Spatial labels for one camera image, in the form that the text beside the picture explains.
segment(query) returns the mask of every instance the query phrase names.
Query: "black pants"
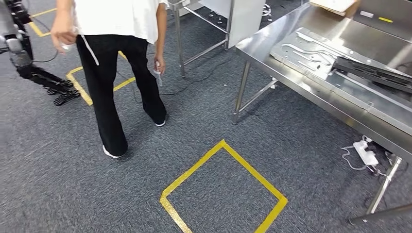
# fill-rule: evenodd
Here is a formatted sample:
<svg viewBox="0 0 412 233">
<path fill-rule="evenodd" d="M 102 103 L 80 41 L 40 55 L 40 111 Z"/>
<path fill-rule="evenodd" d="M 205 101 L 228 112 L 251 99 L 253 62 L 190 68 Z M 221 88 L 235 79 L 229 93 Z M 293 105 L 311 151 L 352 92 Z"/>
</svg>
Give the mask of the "black pants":
<svg viewBox="0 0 412 233">
<path fill-rule="evenodd" d="M 86 43 L 78 36 L 77 49 L 93 100 L 100 137 L 108 152 L 121 156 L 127 151 L 127 141 L 113 101 L 113 82 L 119 50 L 132 66 L 143 109 L 157 124 L 163 123 L 166 118 L 166 109 L 159 96 L 156 78 L 147 69 L 148 43 L 146 40 L 124 35 L 86 35 L 85 38 L 99 62 L 97 65 Z"/>
</svg>

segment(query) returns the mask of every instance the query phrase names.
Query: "metal rod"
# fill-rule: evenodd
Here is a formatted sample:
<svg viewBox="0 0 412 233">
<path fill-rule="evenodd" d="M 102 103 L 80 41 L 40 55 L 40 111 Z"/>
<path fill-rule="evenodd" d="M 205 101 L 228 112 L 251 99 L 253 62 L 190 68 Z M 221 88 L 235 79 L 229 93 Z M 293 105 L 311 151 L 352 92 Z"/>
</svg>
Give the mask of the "metal rod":
<svg viewBox="0 0 412 233">
<path fill-rule="evenodd" d="M 269 84 L 267 84 L 264 88 L 262 88 L 259 92 L 257 92 L 247 103 L 239 110 L 239 112 L 243 111 L 249 104 L 255 101 L 260 95 L 262 95 L 267 89 L 269 89 L 272 85 L 274 85 L 277 80 L 272 80 Z"/>
<path fill-rule="evenodd" d="M 229 12 L 229 18 L 227 19 L 226 23 L 226 40 L 227 42 L 224 44 L 224 49 L 228 50 L 229 49 L 229 41 L 230 41 L 230 32 L 232 28 L 232 19 L 233 19 L 233 9 L 235 8 L 235 0 L 230 1 L 230 12 Z"/>
<path fill-rule="evenodd" d="M 246 62 L 245 66 L 244 66 L 244 69 L 243 69 L 242 80 L 240 82 L 238 98 L 236 99 L 235 112 L 232 116 L 232 123 L 233 124 L 236 124 L 237 121 L 238 121 L 239 109 L 242 105 L 243 93 L 244 93 L 244 89 L 246 87 L 246 81 L 247 81 L 247 76 L 249 75 L 249 71 L 250 71 L 250 62 Z"/>
<path fill-rule="evenodd" d="M 180 76 L 185 76 L 185 65 L 183 60 L 183 49 L 182 49 L 182 35 L 180 34 L 180 13 L 179 8 L 174 9 L 174 22 L 176 24 L 176 34 L 177 34 L 177 53 L 179 54 L 179 65 L 180 65 Z"/>
<path fill-rule="evenodd" d="M 378 193 L 375 195 L 371 205 L 369 206 L 366 214 L 373 214 L 378 207 L 380 200 L 382 199 L 383 195 L 385 194 L 386 188 L 388 187 L 389 183 L 392 181 L 392 177 L 395 175 L 396 170 L 399 167 L 399 164 L 402 162 L 402 159 L 396 157 L 394 164 L 392 167 L 386 172 L 385 181 L 380 186 Z"/>
<path fill-rule="evenodd" d="M 197 54 L 196 56 L 194 56 L 194 57 L 190 58 L 189 60 L 185 61 L 185 62 L 183 63 L 183 65 L 186 66 L 186 65 L 188 65 L 189 63 L 192 63 L 194 60 L 198 59 L 199 57 L 205 55 L 206 53 L 208 53 L 208 52 L 210 52 L 210 51 L 212 51 L 212 50 L 214 50 L 215 48 L 219 47 L 220 45 L 226 43 L 226 41 L 227 41 L 227 40 L 225 39 L 225 40 L 223 40 L 222 42 L 219 42 L 219 43 L 217 43 L 216 45 L 210 47 L 209 49 L 206 49 L 205 51 Z"/>
<path fill-rule="evenodd" d="M 196 13 L 195 11 L 191 10 L 188 7 L 183 7 L 185 10 L 189 11 L 190 13 L 194 14 L 195 16 L 199 17 L 200 19 L 202 19 L 203 21 L 207 22 L 208 24 L 212 25 L 213 27 L 219 29 L 220 31 L 224 32 L 225 34 L 227 34 L 228 32 L 225 31 L 224 29 L 220 28 L 219 26 L 215 25 L 214 23 L 210 22 L 208 19 L 206 19 L 205 17 L 201 16 L 200 14 Z"/>
<path fill-rule="evenodd" d="M 349 222 L 353 225 L 358 223 L 368 222 L 369 220 L 382 219 L 384 217 L 393 217 L 402 214 L 412 213 L 412 203 L 404 206 L 399 206 L 389 210 L 379 211 L 374 214 L 364 215 L 356 218 L 352 218 Z"/>
</svg>

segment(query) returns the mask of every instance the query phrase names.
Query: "cardboard box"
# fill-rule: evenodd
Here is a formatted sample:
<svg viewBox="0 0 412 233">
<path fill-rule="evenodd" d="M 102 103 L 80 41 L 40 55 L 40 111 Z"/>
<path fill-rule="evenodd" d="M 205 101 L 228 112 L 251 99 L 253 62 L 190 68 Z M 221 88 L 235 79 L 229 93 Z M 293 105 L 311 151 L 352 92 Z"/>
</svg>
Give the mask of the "cardboard box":
<svg viewBox="0 0 412 233">
<path fill-rule="evenodd" d="M 337 15 L 351 18 L 359 7 L 361 0 L 310 0 L 312 5 L 322 7 Z"/>
</svg>

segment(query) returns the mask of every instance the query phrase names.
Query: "metal table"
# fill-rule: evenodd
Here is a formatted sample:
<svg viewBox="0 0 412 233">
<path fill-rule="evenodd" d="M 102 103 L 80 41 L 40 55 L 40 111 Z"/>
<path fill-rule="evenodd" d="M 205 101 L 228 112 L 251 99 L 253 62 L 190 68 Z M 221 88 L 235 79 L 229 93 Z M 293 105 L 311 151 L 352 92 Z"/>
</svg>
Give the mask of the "metal table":
<svg viewBox="0 0 412 233">
<path fill-rule="evenodd" d="M 182 77 L 185 77 L 185 66 L 188 65 L 189 63 L 195 61 L 199 57 L 205 55 L 206 53 L 214 50 L 215 48 L 217 48 L 221 45 L 224 45 L 225 50 L 228 49 L 228 41 L 229 41 L 229 35 L 230 35 L 230 27 L 231 27 L 231 23 L 232 23 L 232 15 L 233 15 L 232 12 L 233 12 L 234 0 L 230 0 L 231 1 L 231 7 L 230 7 L 229 18 L 227 19 L 226 30 L 224 30 L 221 27 L 215 25 L 214 23 L 210 22 L 205 17 L 201 16 L 200 14 L 194 12 L 193 10 L 191 10 L 187 7 L 191 4 L 195 4 L 199 1 L 200 0 L 168 0 L 170 9 L 173 11 L 175 25 L 176 25 L 177 53 L 179 55 L 180 75 Z M 213 27 L 219 29 L 220 31 L 222 31 L 223 33 L 226 34 L 226 38 L 223 41 L 217 43 L 216 45 L 213 45 L 212 47 L 206 49 L 205 51 L 203 51 L 203 52 L 191 57 L 187 61 L 185 61 L 184 58 L 183 58 L 182 36 L 181 36 L 181 32 L 180 32 L 180 12 L 179 12 L 179 10 L 181 10 L 181 9 L 185 9 L 185 10 L 189 11 L 190 13 L 192 13 L 195 16 L 199 17 L 203 21 L 205 21 L 208 24 L 212 25 Z"/>
<path fill-rule="evenodd" d="M 366 25 L 342 18 L 324 9 L 304 4 L 272 24 L 261 29 L 250 38 L 236 45 L 236 53 L 246 60 L 236 100 L 233 123 L 237 123 L 239 113 L 250 103 L 273 86 L 282 82 L 292 90 L 309 99 L 316 105 L 333 114 L 347 125 L 367 135 L 387 150 L 397 155 L 393 166 L 386 173 L 386 180 L 381 185 L 366 215 L 351 219 L 353 224 L 367 222 L 383 216 L 393 216 L 412 212 L 412 204 L 375 213 L 375 210 L 400 162 L 412 163 L 412 103 L 398 98 L 383 89 L 364 84 L 356 86 L 344 79 L 318 79 L 308 77 L 296 69 L 277 61 L 269 54 L 274 45 L 297 29 L 305 28 L 339 46 L 349 48 L 365 57 L 395 68 L 412 60 L 412 44 L 408 41 L 386 34 Z M 242 105 L 242 96 L 250 66 L 274 77 L 270 83 Z M 403 106 L 403 114 L 385 112 L 377 109 L 371 102 L 365 102 L 365 96 L 376 96 L 375 101 L 385 100 L 385 107 Z"/>
</svg>

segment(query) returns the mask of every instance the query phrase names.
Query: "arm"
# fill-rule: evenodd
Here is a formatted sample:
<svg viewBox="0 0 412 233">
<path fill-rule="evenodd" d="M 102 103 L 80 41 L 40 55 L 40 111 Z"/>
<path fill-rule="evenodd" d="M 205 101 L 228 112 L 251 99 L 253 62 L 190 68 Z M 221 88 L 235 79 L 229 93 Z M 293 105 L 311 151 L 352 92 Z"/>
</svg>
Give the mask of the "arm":
<svg viewBox="0 0 412 233">
<path fill-rule="evenodd" d="M 56 0 L 57 14 L 70 14 L 73 7 L 73 0 Z"/>
<path fill-rule="evenodd" d="M 157 18 L 157 30 L 159 36 L 156 41 L 156 56 L 154 57 L 155 69 L 161 73 L 165 72 L 166 64 L 163 59 L 163 52 L 165 47 L 166 27 L 167 27 L 167 12 L 166 5 L 164 3 L 159 4 L 156 12 Z"/>
<path fill-rule="evenodd" d="M 73 0 L 56 0 L 56 18 L 51 28 L 51 39 L 61 53 L 64 53 L 61 43 L 71 45 L 76 41 L 76 33 L 73 32 L 72 7 Z"/>
</svg>

